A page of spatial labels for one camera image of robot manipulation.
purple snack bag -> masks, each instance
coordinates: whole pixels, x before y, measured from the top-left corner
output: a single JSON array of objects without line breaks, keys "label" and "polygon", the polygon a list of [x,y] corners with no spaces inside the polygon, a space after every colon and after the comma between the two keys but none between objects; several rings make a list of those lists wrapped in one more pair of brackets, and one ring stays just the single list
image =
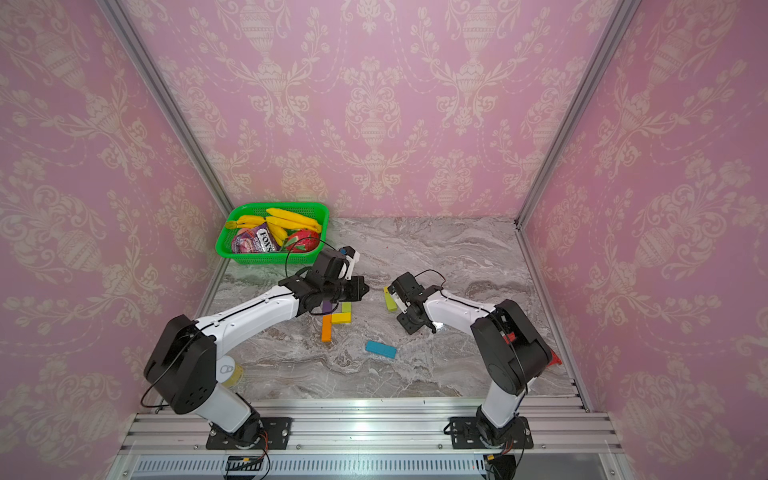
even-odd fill
[{"label": "purple snack bag", "polygon": [[232,239],[232,253],[277,252],[277,242],[266,223],[254,227]]}]

plastic basket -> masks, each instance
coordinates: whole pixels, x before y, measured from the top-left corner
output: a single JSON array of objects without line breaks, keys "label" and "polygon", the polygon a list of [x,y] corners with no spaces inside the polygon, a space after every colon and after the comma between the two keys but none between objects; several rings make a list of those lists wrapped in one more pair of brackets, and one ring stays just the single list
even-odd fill
[{"label": "plastic basket", "polygon": [[[267,217],[269,214],[266,212],[267,208],[282,208],[302,214],[306,217],[313,218],[320,225],[323,225],[323,232],[320,234],[320,239],[326,239],[326,232],[328,231],[328,207],[323,204],[316,204],[314,202],[273,202],[266,204],[245,204],[240,205],[238,208],[232,210],[232,213],[227,220],[237,220],[240,215],[260,215],[261,217]],[[285,263],[286,257],[288,257],[288,263],[314,263],[321,249],[323,243],[311,252],[306,253],[294,253],[291,252],[288,256],[287,252],[274,252],[274,253],[232,253],[232,239],[237,235],[237,228],[230,229],[224,228],[221,230],[219,240],[216,242],[216,253],[224,258],[231,258],[241,265],[253,265],[255,263]]]}]

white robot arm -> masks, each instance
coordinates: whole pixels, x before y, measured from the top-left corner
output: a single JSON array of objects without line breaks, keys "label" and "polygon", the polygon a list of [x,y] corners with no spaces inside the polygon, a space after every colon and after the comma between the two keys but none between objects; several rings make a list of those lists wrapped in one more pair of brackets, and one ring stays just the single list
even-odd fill
[{"label": "white robot arm", "polygon": [[176,413],[200,415],[236,446],[252,446],[263,431],[260,415],[217,383],[217,361],[251,336],[311,312],[323,301],[360,301],[369,287],[364,277],[353,276],[359,258],[352,247],[321,250],[311,267],[252,300],[196,322],[184,315],[173,318],[157,341],[144,378]]},{"label": "white robot arm", "polygon": [[517,409],[528,387],[552,361],[551,349],[512,300],[492,305],[457,297],[432,285],[424,288],[411,273],[387,287],[409,334],[433,322],[473,335],[492,383],[478,408],[476,427],[483,442],[500,446],[511,440]]}]

wall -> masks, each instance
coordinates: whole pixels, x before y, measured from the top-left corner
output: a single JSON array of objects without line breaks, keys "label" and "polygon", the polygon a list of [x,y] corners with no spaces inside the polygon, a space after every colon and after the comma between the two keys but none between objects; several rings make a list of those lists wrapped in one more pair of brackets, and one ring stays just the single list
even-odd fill
[{"label": "wall", "polygon": [[765,18],[642,2],[527,229],[639,479],[768,478]]},{"label": "wall", "polygon": [[615,0],[123,0],[235,204],[516,215]]},{"label": "wall", "polygon": [[0,2],[0,463],[104,477],[221,215],[94,2]]}]

gray marble surface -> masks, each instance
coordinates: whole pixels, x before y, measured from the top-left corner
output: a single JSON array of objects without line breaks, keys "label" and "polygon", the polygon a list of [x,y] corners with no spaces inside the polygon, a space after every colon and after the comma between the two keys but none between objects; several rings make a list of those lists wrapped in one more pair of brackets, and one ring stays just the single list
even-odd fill
[{"label": "gray marble surface", "polygon": [[[245,368],[234,389],[245,398],[484,397],[491,379],[474,338],[449,326],[409,336],[387,311],[382,289],[406,271],[438,270],[448,291],[472,300],[516,301],[555,346],[508,218],[343,218],[331,220],[327,240],[361,253],[355,273],[366,277],[370,293],[353,304],[351,324],[333,326],[330,343],[320,340],[322,317],[304,314],[233,349]],[[300,268],[288,267],[291,273]],[[282,265],[230,262],[211,312],[253,298],[284,276]],[[434,273],[419,280],[441,283]],[[397,357],[366,352],[368,340],[396,347]],[[535,395],[571,393],[563,366],[547,368],[531,389]]]}]

